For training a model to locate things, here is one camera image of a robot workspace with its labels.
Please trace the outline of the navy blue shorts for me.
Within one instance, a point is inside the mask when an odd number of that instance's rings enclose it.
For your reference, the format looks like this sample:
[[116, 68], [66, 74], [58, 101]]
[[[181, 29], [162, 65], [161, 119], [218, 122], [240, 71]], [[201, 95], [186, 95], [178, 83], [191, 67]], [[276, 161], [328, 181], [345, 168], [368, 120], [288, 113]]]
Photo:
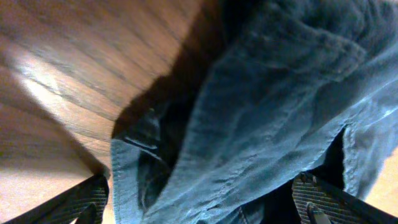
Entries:
[[397, 4], [227, 1], [194, 97], [111, 142], [117, 223], [295, 223], [312, 171], [365, 199], [397, 147]]

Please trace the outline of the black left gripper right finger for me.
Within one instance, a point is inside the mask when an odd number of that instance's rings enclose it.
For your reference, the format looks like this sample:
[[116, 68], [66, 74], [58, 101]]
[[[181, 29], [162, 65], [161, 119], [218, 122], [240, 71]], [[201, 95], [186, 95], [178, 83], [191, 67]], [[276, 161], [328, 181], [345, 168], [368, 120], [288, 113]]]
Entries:
[[292, 196], [300, 221], [304, 224], [397, 224], [397, 217], [308, 172], [296, 176], [292, 184]]

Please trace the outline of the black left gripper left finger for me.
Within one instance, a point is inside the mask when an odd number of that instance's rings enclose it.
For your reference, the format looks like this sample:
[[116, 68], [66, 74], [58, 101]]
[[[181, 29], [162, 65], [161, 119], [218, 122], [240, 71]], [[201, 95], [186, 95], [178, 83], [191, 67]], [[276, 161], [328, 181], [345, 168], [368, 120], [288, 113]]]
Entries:
[[106, 177], [94, 175], [6, 224], [102, 224], [108, 197]]

